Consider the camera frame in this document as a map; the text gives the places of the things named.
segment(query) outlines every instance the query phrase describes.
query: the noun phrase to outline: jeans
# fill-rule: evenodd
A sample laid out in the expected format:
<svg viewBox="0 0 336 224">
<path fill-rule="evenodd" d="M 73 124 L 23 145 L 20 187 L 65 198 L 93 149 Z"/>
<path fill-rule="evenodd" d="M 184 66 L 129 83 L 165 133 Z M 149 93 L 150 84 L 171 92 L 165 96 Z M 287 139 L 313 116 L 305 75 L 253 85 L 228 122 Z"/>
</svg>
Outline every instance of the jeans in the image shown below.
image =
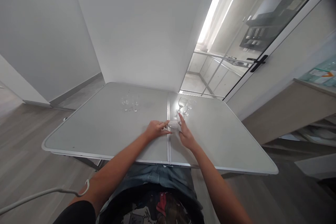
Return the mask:
<svg viewBox="0 0 336 224">
<path fill-rule="evenodd" d="M 122 191 L 146 183 L 160 184 L 163 187 L 179 190 L 192 199 L 198 205 L 200 210 L 203 209 L 202 205 L 197 200 L 190 168 L 172 167 L 162 164 L 149 165 L 135 163 L 130 167 L 125 178 L 104 204 L 100 212 L 102 213 L 111 200 Z"/>
</svg>

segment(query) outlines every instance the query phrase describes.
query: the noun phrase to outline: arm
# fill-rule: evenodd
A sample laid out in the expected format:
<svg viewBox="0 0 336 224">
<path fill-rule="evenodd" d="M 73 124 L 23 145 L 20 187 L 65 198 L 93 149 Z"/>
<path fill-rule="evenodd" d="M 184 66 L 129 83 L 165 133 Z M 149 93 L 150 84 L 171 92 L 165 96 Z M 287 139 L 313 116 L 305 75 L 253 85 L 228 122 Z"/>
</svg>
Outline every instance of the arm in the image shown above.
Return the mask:
<svg viewBox="0 0 336 224">
<path fill-rule="evenodd" d="M 198 162 L 219 221 L 221 223 L 252 223 L 233 191 L 196 142 L 184 118 L 181 114 L 179 116 L 182 123 L 182 132 L 179 133 L 181 142 L 186 148 L 191 150 Z"/>
<path fill-rule="evenodd" d="M 118 187 L 130 166 L 147 144 L 159 136 L 171 134 L 170 131 L 162 130 L 168 122 L 151 121 L 143 134 L 119 152 L 90 179 L 88 191 L 80 198 L 75 197 L 69 205 L 77 201 L 89 201 L 93 205 L 97 217 L 105 202 Z"/>
</svg>

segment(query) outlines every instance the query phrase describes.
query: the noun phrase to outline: wooden floor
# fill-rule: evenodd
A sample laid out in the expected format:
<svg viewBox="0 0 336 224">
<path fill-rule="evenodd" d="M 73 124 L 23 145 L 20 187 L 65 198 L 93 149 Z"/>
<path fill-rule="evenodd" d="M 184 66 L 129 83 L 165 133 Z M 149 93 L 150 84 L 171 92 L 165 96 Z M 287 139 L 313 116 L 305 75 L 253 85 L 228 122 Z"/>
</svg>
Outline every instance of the wooden floor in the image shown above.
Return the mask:
<svg viewBox="0 0 336 224">
<path fill-rule="evenodd" d="M 58 104 L 58 107 L 63 107 L 67 109 L 78 109 L 104 85 L 105 85 L 104 78 L 102 75 L 100 75 L 99 78 L 95 79 L 89 85 L 85 86 L 77 93 L 73 94 L 68 99 Z"/>
<path fill-rule="evenodd" d="M 0 208 L 33 193 L 63 187 L 79 190 L 93 169 L 41 149 L 44 138 L 70 112 L 22 102 L 0 89 Z M 297 166 L 276 160 L 278 175 L 241 175 L 226 179 L 255 223 L 335 223 L 335 201 Z M 200 170 L 193 169 L 195 190 L 206 223 L 218 223 Z M 72 195 L 55 193 L 0 217 L 0 223 L 52 223 Z"/>
<path fill-rule="evenodd" d="M 93 169 L 41 149 L 44 138 L 71 113 L 22 104 L 4 89 L 0 98 L 0 208 L 53 187 L 79 190 Z M 52 223 L 72 198 L 43 196 L 4 214 L 0 223 Z"/>
</svg>

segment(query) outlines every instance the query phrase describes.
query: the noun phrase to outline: wine glass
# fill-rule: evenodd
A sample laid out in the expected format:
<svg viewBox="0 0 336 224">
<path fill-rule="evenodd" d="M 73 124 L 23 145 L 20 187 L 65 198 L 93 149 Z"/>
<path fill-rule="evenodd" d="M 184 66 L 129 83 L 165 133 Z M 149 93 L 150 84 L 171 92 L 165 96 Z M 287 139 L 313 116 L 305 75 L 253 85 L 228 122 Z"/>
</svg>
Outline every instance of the wine glass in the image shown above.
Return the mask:
<svg viewBox="0 0 336 224">
<path fill-rule="evenodd" d="M 186 116 L 186 117 L 189 116 L 188 111 L 189 111 L 190 109 L 192 109 L 195 105 L 196 105 L 196 101 L 190 99 L 190 100 L 188 101 L 188 104 L 187 104 L 187 110 L 186 110 L 186 111 L 183 111 L 182 114 L 183 114 L 184 116 Z"/>
<path fill-rule="evenodd" d="M 188 99 L 185 97 L 181 97 L 178 101 L 179 109 L 175 110 L 175 113 L 181 113 L 181 108 L 185 107 L 187 105 Z"/>
<path fill-rule="evenodd" d="M 138 111 L 138 106 L 139 106 L 139 95 L 133 95 L 133 108 L 134 112 Z"/>
<path fill-rule="evenodd" d="M 128 104 L 129 104 L 129 97 L 128 95 L 125 95 L 121 98 L 121 103 L 124 105 L 124 110 L 127 111 L 128 110 Z"/>
</svg>

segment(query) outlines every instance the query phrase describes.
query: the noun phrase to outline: glass door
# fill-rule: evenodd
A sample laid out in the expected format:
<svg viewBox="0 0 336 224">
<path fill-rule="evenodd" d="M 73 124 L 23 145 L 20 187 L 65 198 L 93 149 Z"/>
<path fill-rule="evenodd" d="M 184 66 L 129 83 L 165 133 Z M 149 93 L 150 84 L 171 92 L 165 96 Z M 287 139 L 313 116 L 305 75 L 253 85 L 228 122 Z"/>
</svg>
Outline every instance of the glass door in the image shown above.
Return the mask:
<svg viewBox="0 0 336 224">
<path fill-rule="evenodd" d="M 180 93 L 232 96 L 237 83 L 264 63 L 265 52 L 275 50 L 270 45 L 307 1 L 212 0 Z"/>
</svg>

